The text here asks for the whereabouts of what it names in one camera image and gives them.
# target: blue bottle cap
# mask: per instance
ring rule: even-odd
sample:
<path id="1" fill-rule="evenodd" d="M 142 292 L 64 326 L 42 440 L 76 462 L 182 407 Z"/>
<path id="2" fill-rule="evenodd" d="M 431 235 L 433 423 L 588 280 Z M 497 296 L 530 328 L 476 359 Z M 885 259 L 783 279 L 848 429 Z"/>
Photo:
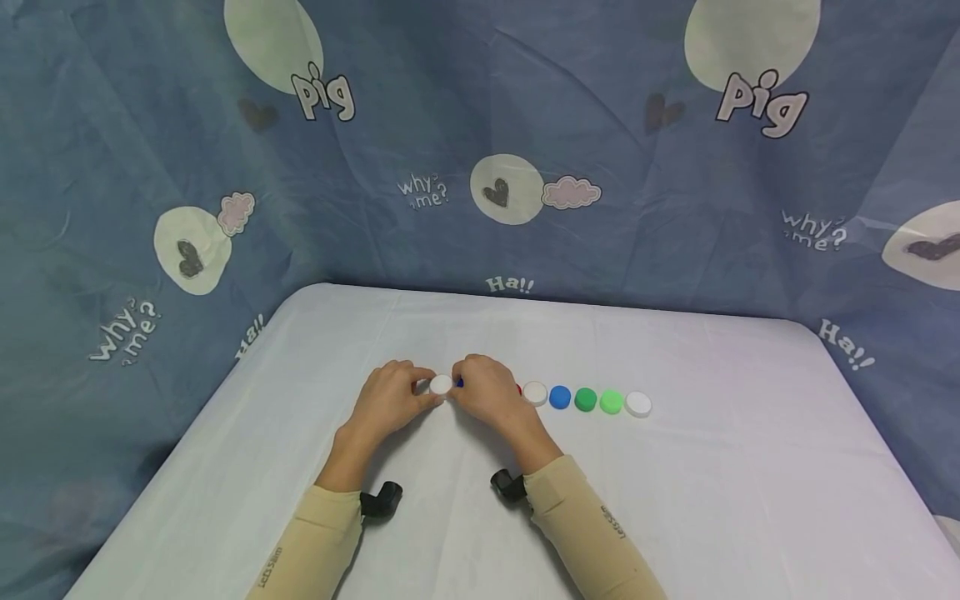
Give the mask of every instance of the blue bottle cap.
<path id="1" fill-rule="evenodd" d="M 562 385 L 550 390 L 550 406 L 563 410 L 570 405 L 570 391 Z"/>

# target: arm sleeve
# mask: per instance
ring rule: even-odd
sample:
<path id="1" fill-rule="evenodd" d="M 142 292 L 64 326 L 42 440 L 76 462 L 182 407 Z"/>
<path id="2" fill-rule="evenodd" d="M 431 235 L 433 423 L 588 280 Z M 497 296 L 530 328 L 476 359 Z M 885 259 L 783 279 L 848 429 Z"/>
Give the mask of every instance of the arm sleeve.
<path id="1" fill-rule="evenodd" d="M 361 521 L 360 492 L 310 488 L 247 600 L 329 600 L 360 541 Z"/>
<path id="2" fill-rule="evenodd" d="M 653 571 L 569 456 L 524 477 L 534 523 L 585 600 L 666 600 Z"/>

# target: white table surface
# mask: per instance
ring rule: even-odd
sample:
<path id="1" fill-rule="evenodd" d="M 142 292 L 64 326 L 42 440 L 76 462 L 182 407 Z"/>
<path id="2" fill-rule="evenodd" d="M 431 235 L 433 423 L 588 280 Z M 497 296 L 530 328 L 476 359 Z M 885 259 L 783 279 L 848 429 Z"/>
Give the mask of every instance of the white table surface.
<path id="1" fill-rule="evenodd" d="M 653 399 L 645 420 L 539 410 L 672 600 L 960 598 L 960 561 L 800 325 L 328 284 L 280 307 L 67 598 L 244 598 L 369 371 L 469 352 Z M 484 426 L 445 404 L 388 446 L 367 490 L 403 500 L 340 600 L 578 597 L 490 488 L 512 459 Z"/>

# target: green bottle cap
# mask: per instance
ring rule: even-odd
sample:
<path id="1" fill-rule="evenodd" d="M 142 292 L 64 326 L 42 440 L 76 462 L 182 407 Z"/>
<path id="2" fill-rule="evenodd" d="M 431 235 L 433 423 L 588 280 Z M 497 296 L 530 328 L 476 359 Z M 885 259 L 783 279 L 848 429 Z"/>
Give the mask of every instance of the green bottle cap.
<path id="1" fill-rule="evenodd" d="M 623 408 L 623 396 L 617 390 L 606 390 L 600 396 L 600 410 L 608 415 L 615 415 Z"/>
<path id="2" fill-rule="evenodd" d="M 577 390 L 576 397 L 573 398 L 573 403 L 577 408 L 588 413 L 597 405 L 597 393 L 590 388 L 580 388 Z"/>

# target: left hand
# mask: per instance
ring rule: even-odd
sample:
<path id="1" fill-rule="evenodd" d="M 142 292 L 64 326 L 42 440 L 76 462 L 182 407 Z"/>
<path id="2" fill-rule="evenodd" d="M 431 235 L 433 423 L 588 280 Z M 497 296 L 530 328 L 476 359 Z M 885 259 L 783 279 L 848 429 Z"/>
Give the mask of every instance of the left hand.
<path id="1" fill-rule="evenodd" d="M 409 360 L 392 360 L 374 369 L 344 427 L 370 444 L 380 445 L 414 417 L 443 402 L 436 394 L 414 396 L 418 381 L 436 375 L 429 369 L 415 367 Z"/>

